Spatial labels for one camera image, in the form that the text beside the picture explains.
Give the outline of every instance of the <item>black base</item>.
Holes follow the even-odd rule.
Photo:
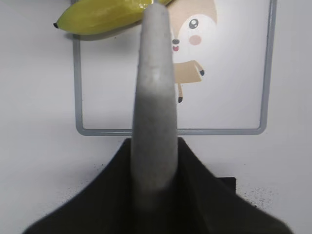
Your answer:
[[[24,234],[292,233],[284,223],[238,197],[235,178],[215,178],[181,138],[174,202],[152,214],[135,213],[130,147],[131,140],[125,140],[88,187]]]

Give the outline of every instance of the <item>cartoon character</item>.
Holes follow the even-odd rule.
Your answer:
[[[175,0],[168,7],[172,26],[175,82],[178,102],[183,101],[182,85],[201,81],[204,68],[195,60],[204,53],[205,43],[215,33],[217,13],[214,0]]]

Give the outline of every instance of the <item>banana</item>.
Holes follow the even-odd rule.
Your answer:
[[[171,0],[159,0],[168,4]],[[78,35],[99,34],[142,19],[152,0],[80,0],[70,6],[54,26]]]

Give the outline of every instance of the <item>cartoon leg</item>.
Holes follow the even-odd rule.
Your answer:
[[[196,62],[196,61],[195,61],[195,66],[199,70],[200,75],[203,77],[205,75],[205,71],[204,71],[203,67],[200,66],[200,64],[198,62]]]
[[[179,99],[178,102],[181,103],[183,101],[183,92],[182,92],[182,86],[181,84],[177,84],[177,88],[179,90]]]

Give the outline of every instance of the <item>cartoon eye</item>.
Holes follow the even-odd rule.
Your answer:
[[[191,28],[191,29],[195,29],[195,28],[197,28],[198,27],[198,19],[192,19],[191,21],[190,21],[190,23],[189,23],[189,27]]]

